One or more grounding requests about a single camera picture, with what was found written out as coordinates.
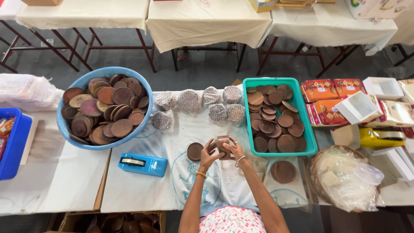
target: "white cloth with blue print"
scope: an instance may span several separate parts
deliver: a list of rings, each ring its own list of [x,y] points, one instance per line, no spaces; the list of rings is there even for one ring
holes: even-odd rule
[[[210,138],[231,135],[238,140],[244,151],[250,150],[245,122],[240,127],[231,126],[227,122],[214,124],[208,119],[205,106],[196,115],[182,113],[177,108],[173,112],[173,132],[155,130],[149,122],[136,138],[112,149],[101,212],[182,210],[200,165],[187,157],[187,147],[193,142],[204,145]],[[160,178],[124,172],[117,167],[122,153],[168,159],[165,176]],[[297,157],[273,158],[270,165],[277,160],[292,162],[298,175],[289,184],[279,184],[272,179],[268,166],[265,187],[283,208],[307,205]],[[234,165],[233,160],[217,160],[213,163],[206,174],[201,204],[217,206],[225,202],[233,206],[256,206],[245,177],[238,173],[238,168]]]

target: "blue tape dispenser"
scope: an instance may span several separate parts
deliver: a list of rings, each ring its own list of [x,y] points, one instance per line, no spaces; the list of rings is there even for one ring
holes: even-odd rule
[[[167,167],[167,159],[134,153],[123,153],[118,167],[126,172],[163,177]]]

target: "floral dress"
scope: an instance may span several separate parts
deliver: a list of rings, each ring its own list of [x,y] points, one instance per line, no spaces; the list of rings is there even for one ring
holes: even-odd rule
[[[200,233],[266,233],[262,217],[251,209],[224,206],[200,222]]]

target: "gold bangle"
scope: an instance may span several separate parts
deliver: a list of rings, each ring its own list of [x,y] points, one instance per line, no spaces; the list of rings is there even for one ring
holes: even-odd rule
[[[207,176],[204,173],[202,173],[202,172],[196,172],[195,174],[196,175],[202,175],[202,176],[204,176],[204,179],[207,179]]]

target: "wicker basket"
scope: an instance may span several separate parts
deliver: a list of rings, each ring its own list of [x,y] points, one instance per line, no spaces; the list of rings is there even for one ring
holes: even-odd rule
[[[365,156],[363,156],[361,153],[359,153],[358,151],[347,147],[347,146],[338,146],[338,145],[334,145],[334,147],[339,148],[342,147],[352,153],[354,153],[355,155],[357,155],[360,158],[366,158]],[[315,193],[318,195],[318,198],[322,199],[324,202],[335,205],[334,202],[332,201],[332,199],[329,197],[328,193],[326,193],[326,191],[324,190],[322,183],[320,181],[320,177],[318,175],[318,162],[320,160],[320,158],[322,157],[322,154],[329,149],[330,146],[322,149],[321,151],[319,151],[315,157],[313,158],[312,162],[309,163],[309,167],[308,167],[308,172],[309,172],[309,180],[311,182],[311,188],[315,191]],[[381,190],[381,184],[377,186],[377,191],[378,193],[380,193]],[[361,210],[352,210],[352,212],[357,212],[357,213],[361,213],[363,211]]]

